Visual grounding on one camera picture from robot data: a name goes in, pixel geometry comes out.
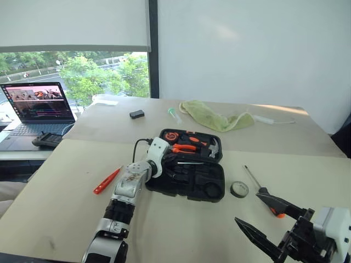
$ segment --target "pliers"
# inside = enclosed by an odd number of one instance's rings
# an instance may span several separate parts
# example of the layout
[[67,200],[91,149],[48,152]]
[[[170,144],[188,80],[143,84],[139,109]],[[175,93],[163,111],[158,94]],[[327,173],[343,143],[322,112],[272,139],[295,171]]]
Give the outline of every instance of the pliers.
[[195,153],[196,146],[188,144],[173,144],[171,146],[171,151],[174,153]]

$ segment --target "white table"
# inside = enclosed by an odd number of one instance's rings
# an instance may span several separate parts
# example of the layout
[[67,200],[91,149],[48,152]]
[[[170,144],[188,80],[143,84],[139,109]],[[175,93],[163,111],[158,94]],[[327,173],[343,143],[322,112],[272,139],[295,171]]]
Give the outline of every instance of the white table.
[[[296,121],[294,124],[274,125],[257,122],[245,129],[219,133],[180,113],[180,101],[177,100],[120,96],[109,96],[109,99],[118,100],[118,104],[88,107],[64,138],[133,144],[140,138],[158,136],[162,129],[173,128],[219,136],[224,150],[346,157],[301,108],[206,102],[215,112],[225,116],[248,111],[277,122]],[[177,125],[167,113],[170,107],[174,107],[181,116],[182,124]],[[131,119],[129,113],[136,110],[143,110],[145,117]]]
[[[64,140],[1,218],[0,252],[79,262],[114,184],[98,196],[93,188],[116,167],[131,162],[132,146]],[[218,203],[143,192],[127,239],[127,262],[138,262],[137,257],[152,263],[271,262],[244,236],[234,217],[253,224],[275,244],[294,220],[273,217],[255,197],[257,189],[243,164],[271,194],[297,206],[319,211],[323,205],[351,204],[347,158],[224,151],[220,164],[226,193]],[[246,198],[229,193],[234,180],[249,186]]]
[[[88,108],[19,194],[0,219],[0,252],[79,262],[118,179],[98,196],[93,189],[118,166],[131,162],[136,139],[157,136],[164,128],[221,138],[226,193],[220,202],[208,203],[145,190],[127,239],[127,262],[271,262],[239,230],[234,217],[253,224],[275,244],[294,220],[272,216],[255,197],[257,189],[243,164],[271,194],[297,206],[316,211],[323,205],[350,208],[350,159],[339,158],[344,154],[301,109],[208,103],[224,115],[249,108],[255,115],[296,121],[216,133],[187,115],[181,115],[182,125],[174,124],[167,109],[179,101],[118,99],[116,106]],[[145,117],[131,120],[129,112],[139,109]],[[138,147],[137,159],[146,149]],[[234,180],[249,186],[246,198],[229,193]]]

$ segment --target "black tool case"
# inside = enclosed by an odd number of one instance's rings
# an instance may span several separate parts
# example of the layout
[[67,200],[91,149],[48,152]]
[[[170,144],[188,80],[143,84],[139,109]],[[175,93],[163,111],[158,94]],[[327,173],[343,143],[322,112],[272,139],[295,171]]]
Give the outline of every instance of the black tool case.
[[[223,168],[218,164],[222,159],[219,137],[185,130],[164,129],[160,138],[170,145],[178,147],[192,145],[196,150],[187,148],[180,149],[180,152],[168,150],[162,159],[162,175],[151,178],[146,187],[170,196],[187,196],[191,200],[220,201],[224,196],[225,186]],[[213,158],[210,157],[211,148],[216,142],[218,152]]]

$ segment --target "green towel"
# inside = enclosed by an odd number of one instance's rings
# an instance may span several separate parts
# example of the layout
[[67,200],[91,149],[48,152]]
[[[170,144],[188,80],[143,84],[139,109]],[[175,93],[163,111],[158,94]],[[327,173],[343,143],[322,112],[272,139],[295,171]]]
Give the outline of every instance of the green towel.
[[222,133],[228,130],[246,128],[254,124],[254,119],[248,112],[226,118],[213,112],[211,108],[198,100],[180,103],[179,110],[182,113],[190,114],[201,125]]

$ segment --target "red handle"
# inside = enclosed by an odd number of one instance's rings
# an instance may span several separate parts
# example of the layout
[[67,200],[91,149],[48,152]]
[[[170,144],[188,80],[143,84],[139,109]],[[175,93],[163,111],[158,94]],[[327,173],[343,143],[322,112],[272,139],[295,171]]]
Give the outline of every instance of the red handle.
[[285,214],[278,214],[278,213],[274,210],[274,208],[270,207],[269,209],[272,211],[272,213],[273,213],[277,218],[284,218],[284,217],[285,217]]
[[198,138],[196,138],[196,137],[189,137],[189,139],[190,139],[190,141],[193,141],[193,142],[200,142],[200,143],[202,143],[203,145],[207,145],[207,143],[206,142],[203,142],[203,141],[200,141]]
[[93,191],[93,193],[96,193],[97,195],[101,193],[109,184],[112,182],[112,180],[116,177],[116,175],[120,172],[121,168],[123,166],[119,167],[117,170],[115,170],[112,174],[110,174],[104,181],[101,182],[101,184],[98,185]]
[[189,144],[173,144],[173,148],[176,149],[187,149],[187,150],[193,150],[196,151],[196,146],[194,145],[189,145]]
[[174,152],[174,153],[195,153],[195,152],[186,152],[186,151],[182,151],[182,150],[180,150],[180,149],[177,149],[177,148],[173,148],[172,149],[172,152]]

